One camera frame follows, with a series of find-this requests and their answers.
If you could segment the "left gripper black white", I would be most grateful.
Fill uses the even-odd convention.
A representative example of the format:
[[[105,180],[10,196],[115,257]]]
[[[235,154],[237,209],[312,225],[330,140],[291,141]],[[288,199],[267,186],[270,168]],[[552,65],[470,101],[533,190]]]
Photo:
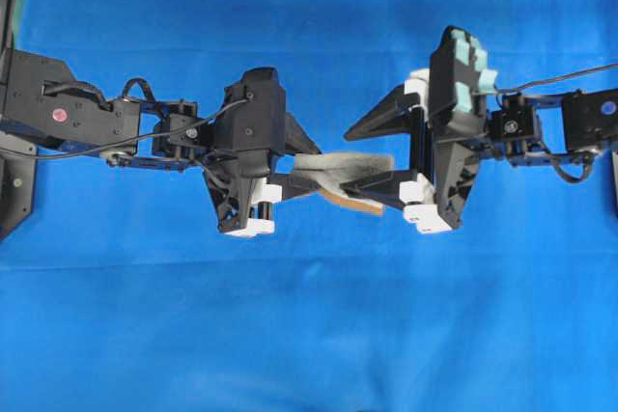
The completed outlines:
[[[348,194],[328,171],[299,171],[268,177],[284,154],[321,154],[294,116],[284,118],[284,140],[253,141],[244,148],[225,148],[211,142],[201,158],[204,179],[211,195],[220,233],[250,238],[275,231],[272,206],[284,200],[318,194],[341,202]]]

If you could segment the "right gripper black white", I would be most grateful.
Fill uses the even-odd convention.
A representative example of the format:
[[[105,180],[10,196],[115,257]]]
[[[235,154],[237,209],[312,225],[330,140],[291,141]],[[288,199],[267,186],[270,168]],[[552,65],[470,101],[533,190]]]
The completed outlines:
[[[429,118],[430,71],[413,71],[344,134],[346,141],[409,134],[410,170],[386,171],[340,184],[355,199],[403,211],[419,233],[446,233],[462,224],[479,171],[474,152],[459,142],[436,140]]]

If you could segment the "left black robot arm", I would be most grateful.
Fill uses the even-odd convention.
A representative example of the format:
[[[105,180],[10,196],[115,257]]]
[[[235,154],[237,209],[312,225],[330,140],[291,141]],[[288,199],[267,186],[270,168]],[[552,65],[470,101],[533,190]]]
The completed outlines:
[[[31,214],[43,160],[94,156],[119,168],[200,168],[218,230],[243,237],[272,233],[275,204],[319,190],[314,180],[276,170],[281,157],[316,155],[319,148],[288,112],[275,69],[246,71],[204,118],[194,102],[156,99],[142,78],[127,87],[108,99],[63,61],[2,52],[2,235]]]

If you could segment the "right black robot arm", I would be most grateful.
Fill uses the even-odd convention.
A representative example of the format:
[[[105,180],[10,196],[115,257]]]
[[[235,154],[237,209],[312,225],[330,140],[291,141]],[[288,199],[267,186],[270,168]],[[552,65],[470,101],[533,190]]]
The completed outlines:
[[[430,72],[413,71],[346,133],[347,140],[406,134],[409,164],[342,183],[355,199],[399,209],[420,233],[462,223],[466,201],[485,160],[512,167],[550,167],[577,184],[595,160],[617,150],[617,92],[514,93],[489,110],[479,97],[465,115],[448,108],[429,115]]]

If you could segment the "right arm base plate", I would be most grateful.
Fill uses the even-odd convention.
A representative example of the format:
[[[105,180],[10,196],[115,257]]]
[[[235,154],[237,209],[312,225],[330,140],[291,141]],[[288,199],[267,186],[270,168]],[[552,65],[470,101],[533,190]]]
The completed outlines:
[[[618,152],[611,153],[612,191],[614,196],[614,210],[618,214]]]

